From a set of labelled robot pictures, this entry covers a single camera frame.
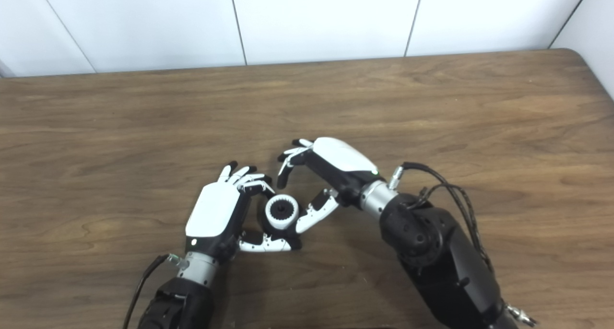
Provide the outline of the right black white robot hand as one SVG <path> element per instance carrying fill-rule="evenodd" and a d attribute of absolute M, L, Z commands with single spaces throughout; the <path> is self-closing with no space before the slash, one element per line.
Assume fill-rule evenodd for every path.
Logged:
<path fill-rule="evenodd" d="M 293 225 L 299 235 L 324 220 L 339 206 L 353 206 L 362 211 L 367 190 L 384 182 L 370 159 L 340 139 L 296 139 L 292 144 L 292 149 L 278 156 L 278 162 L 282 163 L 278 173 L 278 189 L 285 188 L 292 170 L 302 165 L 329 185 L 305 206 Z"/>

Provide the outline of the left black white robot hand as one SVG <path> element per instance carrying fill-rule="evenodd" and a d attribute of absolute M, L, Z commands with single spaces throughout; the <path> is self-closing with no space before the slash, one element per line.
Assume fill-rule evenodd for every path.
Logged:
<path fill-rule="evenodd" d="M 252 165 L 224 165 L 217 180 L 202 187 L 187 220 L 186 257 L 225 263 L 238 252 L 300 250 L 303 244 L 293 227 L 300 207 L 293 198 L 276 193 L 271 182 Z M 266 199 L 258 217 L 261 232 L 248 232 L 244 222 L 256 196 Z"/>

